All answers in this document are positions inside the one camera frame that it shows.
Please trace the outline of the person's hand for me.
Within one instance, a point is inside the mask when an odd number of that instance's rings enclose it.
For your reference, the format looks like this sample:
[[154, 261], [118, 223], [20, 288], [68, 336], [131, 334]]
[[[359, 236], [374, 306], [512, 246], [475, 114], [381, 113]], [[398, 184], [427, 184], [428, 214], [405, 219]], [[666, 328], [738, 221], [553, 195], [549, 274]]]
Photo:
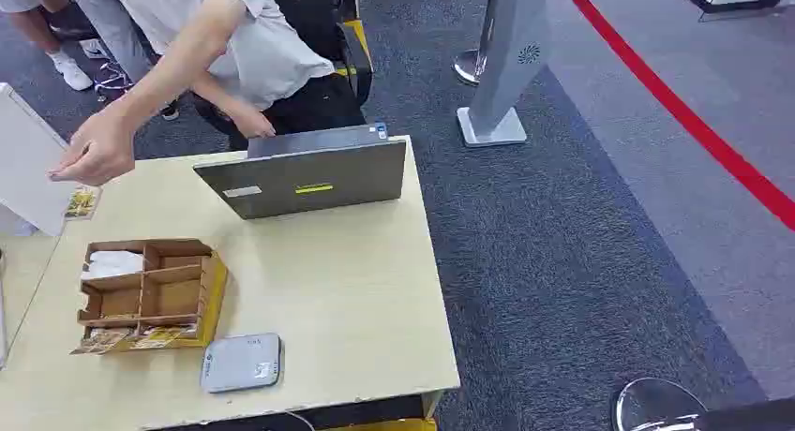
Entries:
[[132, 171], [133, 140], [141, 124], [139, 118], [114, 106], [93, 114], [71, 137], [59, 164], [47, 172], [49, 179], [102, 186]]
[[276, 136], [276, 130], [271, 122], [255, 108], [239, 107], [228, 112], [228, 115], [240, 133], [247, 139]]

